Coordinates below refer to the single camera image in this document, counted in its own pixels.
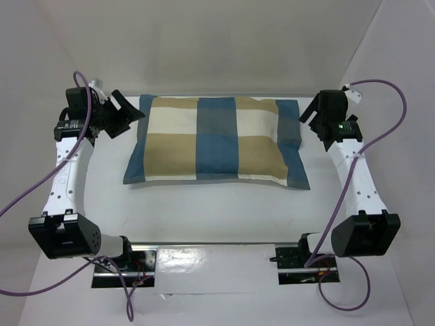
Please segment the blue beige checked pillowcase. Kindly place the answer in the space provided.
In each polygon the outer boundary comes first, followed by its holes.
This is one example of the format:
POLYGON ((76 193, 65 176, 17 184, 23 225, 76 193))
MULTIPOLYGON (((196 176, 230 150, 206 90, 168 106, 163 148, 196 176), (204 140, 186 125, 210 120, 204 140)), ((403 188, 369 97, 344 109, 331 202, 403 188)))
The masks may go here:
POLYGON ((244 179, 310 188, 295 100, 143 94, 139 108, 124 184, 244 179))

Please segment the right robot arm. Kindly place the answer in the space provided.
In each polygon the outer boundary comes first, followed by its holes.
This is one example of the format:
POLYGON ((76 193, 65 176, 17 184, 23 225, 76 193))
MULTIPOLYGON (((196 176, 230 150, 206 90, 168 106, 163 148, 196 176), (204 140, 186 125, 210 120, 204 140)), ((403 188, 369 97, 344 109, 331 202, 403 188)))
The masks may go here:
POLYGON ((388 211, 372 179, 357 117, 349 108, 361 100, 349 88, 321 90, 300 117, 324 144, 338 173, 342 193, 326 229, 304 234, 296 257, 305 267, 324 255, 370 257, 387 253, 401 226, 396 213, 388 211))

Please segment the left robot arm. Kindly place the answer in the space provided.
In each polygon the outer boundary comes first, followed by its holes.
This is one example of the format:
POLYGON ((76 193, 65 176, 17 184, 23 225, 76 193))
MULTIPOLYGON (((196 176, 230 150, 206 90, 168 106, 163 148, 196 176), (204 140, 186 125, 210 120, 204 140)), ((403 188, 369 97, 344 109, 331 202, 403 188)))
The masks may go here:
POLYGON ((144 114, 118 90, 106 97, 96 86, 76 87, 65 95, 68 106, 54 128, 58 170, 41 215, 29 221, 29 231, 49 259, 103 256, 117 270, 128 270, 134 263, 130 241, 103 234, 86 217, 84 190, 99 133, 113 139, 144 114))

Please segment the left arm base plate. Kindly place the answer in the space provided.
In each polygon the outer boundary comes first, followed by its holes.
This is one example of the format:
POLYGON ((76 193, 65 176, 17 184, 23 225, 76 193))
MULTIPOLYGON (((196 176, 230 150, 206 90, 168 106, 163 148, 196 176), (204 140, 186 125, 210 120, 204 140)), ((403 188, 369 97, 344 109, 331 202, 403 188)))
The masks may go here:
MULTIPOLYGON (((128 289, 154 287, 158 247, 133 244, 132 250, 128 262, 116 260, 126 287, 128 289)), ((107 260, 103 260, 94 265, 91 287, 93 289, 122 288, 122 281, 115 267, 107 260)))

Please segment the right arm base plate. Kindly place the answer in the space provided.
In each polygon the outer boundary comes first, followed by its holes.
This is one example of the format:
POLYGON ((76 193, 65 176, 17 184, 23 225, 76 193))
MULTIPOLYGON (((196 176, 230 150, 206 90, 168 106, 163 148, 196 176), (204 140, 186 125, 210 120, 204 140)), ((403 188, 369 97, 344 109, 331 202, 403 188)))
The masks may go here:
POLYGON ((323 277, 324 283, 339 283, 335 258, 321 259, 304 267, 302 253, 297 247, 275 247, 275 255, 268 259, 277 267, 279 285, 315 284, 323 277))

